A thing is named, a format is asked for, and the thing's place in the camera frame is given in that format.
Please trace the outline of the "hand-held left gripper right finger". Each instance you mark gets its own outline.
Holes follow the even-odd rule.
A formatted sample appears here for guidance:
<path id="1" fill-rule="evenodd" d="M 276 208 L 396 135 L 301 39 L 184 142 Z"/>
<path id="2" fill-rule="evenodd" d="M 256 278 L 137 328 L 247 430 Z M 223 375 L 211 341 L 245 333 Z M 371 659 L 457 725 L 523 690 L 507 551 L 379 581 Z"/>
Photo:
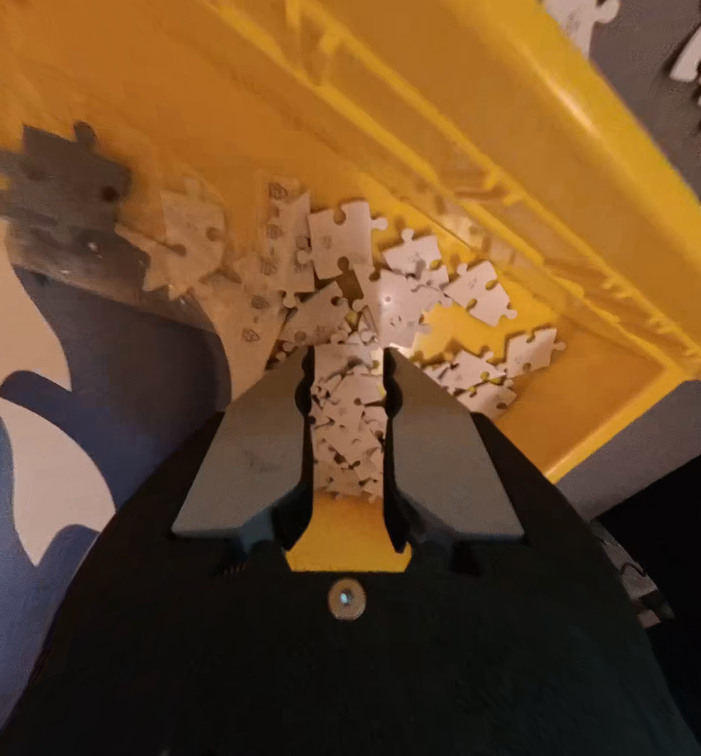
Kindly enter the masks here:
<path id="1" fill-rule="evenodd" d="M 383 353 L 383 518 L 396 552 L 525 536 L 468 410 L 394 348 Z"/>

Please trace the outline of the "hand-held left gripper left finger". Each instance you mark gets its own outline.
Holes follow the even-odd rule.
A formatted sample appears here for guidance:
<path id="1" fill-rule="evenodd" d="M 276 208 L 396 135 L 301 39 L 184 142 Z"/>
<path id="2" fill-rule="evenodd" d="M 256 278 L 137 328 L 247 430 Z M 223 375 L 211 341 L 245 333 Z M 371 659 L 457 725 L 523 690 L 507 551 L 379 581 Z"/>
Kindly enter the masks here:
<path id="1" fill-rule="evenodd" d="M 172 532 L 292 548 L 313 511 L 314 349 L 296 349 L 227 408 Z"/>

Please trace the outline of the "pile of white puzzle pieces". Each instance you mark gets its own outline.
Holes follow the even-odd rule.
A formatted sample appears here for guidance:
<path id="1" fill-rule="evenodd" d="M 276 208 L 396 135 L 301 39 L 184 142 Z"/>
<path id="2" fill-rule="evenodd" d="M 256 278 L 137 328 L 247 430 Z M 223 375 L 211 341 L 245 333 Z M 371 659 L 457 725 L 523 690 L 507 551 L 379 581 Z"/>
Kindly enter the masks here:
<path id="1" fill-rule="evenodd" d="M 286 179 L 266 184 L 253 250 L 263 247 L 259 234 L 268 223 L 279 223 L 288 235 L 298 224 L 298 211 L 288 204 L 305 194 L 300 228 L 308 232 L 308 248 L 296 252 L 288 272 L 289 291 L 298 289 L 296 303 L 288 305 L 266 369 L 299 347 L 314 349 L 314 487 L 336 497 L 377 498 L 387 428 L 383 350 L 414 356 L 435 310 L 455 305 L 488 327 L 514 319 L 517 311 L 491 262 L 459 265 L 452 274 L 437 236 L 411 228 L 399 231 L 397 242 L 379 256 L 374 235 L 387 230 L 387 220 L 366 200 L 314 209 L 310 193 Z"/>

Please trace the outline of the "blue white printed card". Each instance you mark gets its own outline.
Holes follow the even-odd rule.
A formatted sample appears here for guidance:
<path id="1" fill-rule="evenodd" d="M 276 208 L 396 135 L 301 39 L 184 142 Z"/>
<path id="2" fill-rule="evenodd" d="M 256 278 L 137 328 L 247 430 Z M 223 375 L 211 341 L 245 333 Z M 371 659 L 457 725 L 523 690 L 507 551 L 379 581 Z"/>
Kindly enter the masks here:
<path id="1" fill-rule="evenodd" d="M 97 535 L 229 399 L 215 334 L 0 248 L 0 727 Z"/>

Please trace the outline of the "yellow plastic bin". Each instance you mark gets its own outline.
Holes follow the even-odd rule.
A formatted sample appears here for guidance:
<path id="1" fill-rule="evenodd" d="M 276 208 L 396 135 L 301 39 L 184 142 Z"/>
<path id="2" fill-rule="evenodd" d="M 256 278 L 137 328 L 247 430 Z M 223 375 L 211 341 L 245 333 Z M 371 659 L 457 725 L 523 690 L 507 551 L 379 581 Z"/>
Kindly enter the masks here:
<path id="1" fill-rule="evenodd" d="M 491 262 L 517 316 L 432 311 L 414 357 L 514 367 L 497 424 L 552 482 L 701 383 L 701 207 L 538 2 L 0 2 L 0 146 L 77 121 L 143 232 L 193 177 L 251 251 L 281 178 L 366 200 L 379 256 Z"/>

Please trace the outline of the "dark grey joined puzzle pieces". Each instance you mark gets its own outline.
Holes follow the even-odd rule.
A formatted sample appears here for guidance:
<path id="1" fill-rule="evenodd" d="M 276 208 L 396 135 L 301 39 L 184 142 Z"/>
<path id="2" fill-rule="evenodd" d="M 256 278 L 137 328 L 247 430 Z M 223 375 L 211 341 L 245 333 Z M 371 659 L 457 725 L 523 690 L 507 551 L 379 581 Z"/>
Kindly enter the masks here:
<path id="1" fill-rule="evenodd" d="M 74 139 L 22 128 L 22 151 L 0 147 L 0 218 L 68 241 L 85 233 L 112 234 L 131 171 L 96 152 L 97 137 L 82 121 Z"/>

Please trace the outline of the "clear plastic bag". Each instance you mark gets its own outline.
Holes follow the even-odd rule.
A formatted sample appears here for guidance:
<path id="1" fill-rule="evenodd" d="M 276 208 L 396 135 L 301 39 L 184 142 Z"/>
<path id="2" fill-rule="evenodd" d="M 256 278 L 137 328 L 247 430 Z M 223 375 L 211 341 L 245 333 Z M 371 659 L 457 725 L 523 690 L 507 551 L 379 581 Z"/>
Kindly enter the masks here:
<path id="1" fill-rule="evenodd" d="M 130 169 L 125 160 L 96 152 Z M 249 253 L 234 248 L 223 208 L 206 196 L 193 177 L 185 191 L 161 191 L 151 211 L 159 211 L 161 230 L 143 232 L 138 221 L 123 220 L 118 205 L 115 231 L 85 233 L 58 241 L 48 233 L 16 222 L 5 224 L 7 252 L 16 265 L 142 311 L 203 327 L 221 342 L 233 396 L 258 381 L 274 352 L 288 314 L 295 305 L 289 291 L 289 263 L 308 248 L 302 230 L 308 195 L 289 203 L 298 224 L 287 236 L 279 223 L 259 234 L 263 247 Z"/>

